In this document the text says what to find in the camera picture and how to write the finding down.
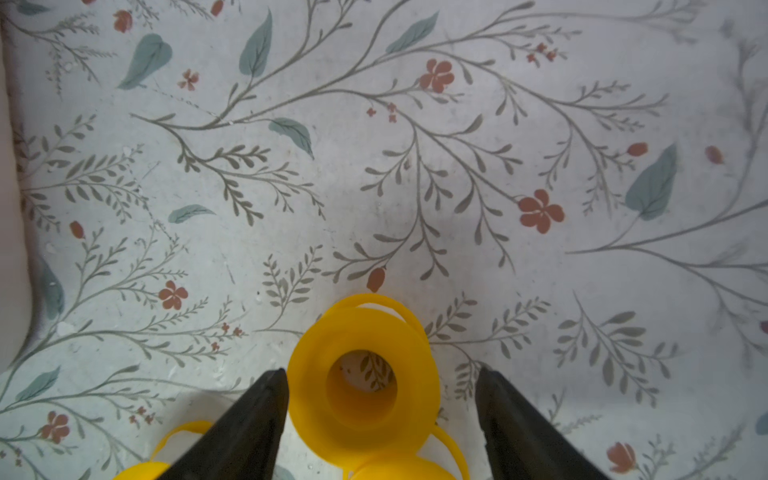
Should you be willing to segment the white plastic storage box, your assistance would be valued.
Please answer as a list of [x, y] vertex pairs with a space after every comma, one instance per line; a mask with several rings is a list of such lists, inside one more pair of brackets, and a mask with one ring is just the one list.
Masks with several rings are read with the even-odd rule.
[[1, 370], [6, 371], [27, 341], [34, 309], [21, 192], [16, 172], [6, 60], [1, 61], [0, 115], [0, 355]]

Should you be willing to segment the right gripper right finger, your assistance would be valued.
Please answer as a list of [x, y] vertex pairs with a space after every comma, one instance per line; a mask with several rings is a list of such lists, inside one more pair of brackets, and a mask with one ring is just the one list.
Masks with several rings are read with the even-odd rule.
[[480, 370], [475, 404], [494, 479], [608, 479], [501, 373]]

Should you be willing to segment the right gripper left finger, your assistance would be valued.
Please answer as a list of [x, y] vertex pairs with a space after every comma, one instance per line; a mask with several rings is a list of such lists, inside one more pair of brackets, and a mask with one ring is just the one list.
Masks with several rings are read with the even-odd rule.
[[272, 479], [288, 403], [286, 371], [265, 372], [159, 479]]

